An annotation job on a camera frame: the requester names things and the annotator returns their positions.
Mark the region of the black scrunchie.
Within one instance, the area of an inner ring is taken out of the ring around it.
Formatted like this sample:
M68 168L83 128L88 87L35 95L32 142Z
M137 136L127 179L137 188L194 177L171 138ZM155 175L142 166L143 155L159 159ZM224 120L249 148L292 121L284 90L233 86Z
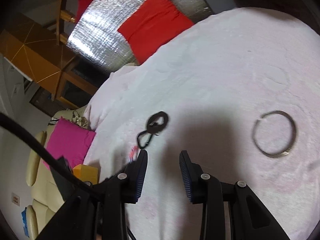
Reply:
M152 115L146 123L146 131L149 134L157 134L163 131L169 122L169 116L164 111Z

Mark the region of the metal cuff bangle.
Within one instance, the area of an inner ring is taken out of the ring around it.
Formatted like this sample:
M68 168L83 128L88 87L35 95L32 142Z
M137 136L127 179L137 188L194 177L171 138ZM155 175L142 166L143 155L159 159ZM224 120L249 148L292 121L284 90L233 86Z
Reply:
M281 158L289 155L296 143L298 129L288 113L274 110L262 114L252 128L252 141L263 155Z

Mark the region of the orange box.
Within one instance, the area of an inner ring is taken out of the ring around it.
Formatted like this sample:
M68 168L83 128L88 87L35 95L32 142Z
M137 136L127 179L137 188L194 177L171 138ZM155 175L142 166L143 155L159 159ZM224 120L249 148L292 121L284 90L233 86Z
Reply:
M73 174L81 181L89 181L93 185L97 184L99 180L99 170L93 166L79 164L73 168Z

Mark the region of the magenta pillow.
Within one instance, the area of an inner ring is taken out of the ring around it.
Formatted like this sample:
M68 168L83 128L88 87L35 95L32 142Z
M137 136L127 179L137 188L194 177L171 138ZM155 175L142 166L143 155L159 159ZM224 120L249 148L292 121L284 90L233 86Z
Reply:
M71 168L83 164L96 133L60 118L47 142L46 150L54 159L64 157Z

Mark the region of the white pink bedspread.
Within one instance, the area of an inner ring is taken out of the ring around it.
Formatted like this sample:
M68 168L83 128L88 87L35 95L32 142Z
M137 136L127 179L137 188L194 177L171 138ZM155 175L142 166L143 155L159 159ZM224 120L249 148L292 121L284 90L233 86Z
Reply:
M255 121L281 110L294 119L292 152L263 155ZM189 202L179 154L218 180L245 181L291 239L319 221L319 35L282 12L225 11L195 24L138 67L111 74L85 117L96 132L85 158L105 179L129 161L137 134L164 111L165 130L147 148L141 198L128 205L137 239L198 239L201 213Z

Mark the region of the silver foil insulation sheet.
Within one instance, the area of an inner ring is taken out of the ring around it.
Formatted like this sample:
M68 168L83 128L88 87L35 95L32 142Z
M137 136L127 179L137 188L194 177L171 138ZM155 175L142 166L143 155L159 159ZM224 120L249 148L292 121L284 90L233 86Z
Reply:
M93 0L68 37L67 47L105 72L135 61L130 45L118 32L145 0ZM205 0L171 0L197 23L213 14Z

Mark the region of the wooden cabinet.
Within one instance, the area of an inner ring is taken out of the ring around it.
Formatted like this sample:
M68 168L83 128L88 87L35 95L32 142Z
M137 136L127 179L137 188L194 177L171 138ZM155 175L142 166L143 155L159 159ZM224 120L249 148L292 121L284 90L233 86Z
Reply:
M88 81L91 67L52 31L17 13L1 32L1 53L14 67L70 109L89 103L97 86Z

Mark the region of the red pillow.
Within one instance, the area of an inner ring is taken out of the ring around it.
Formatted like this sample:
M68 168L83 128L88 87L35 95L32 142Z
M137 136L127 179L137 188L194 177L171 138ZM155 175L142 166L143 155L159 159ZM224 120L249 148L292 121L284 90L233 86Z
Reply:
M119 28L138 63L143 64L159 47L194 23L171 0L145 0Z

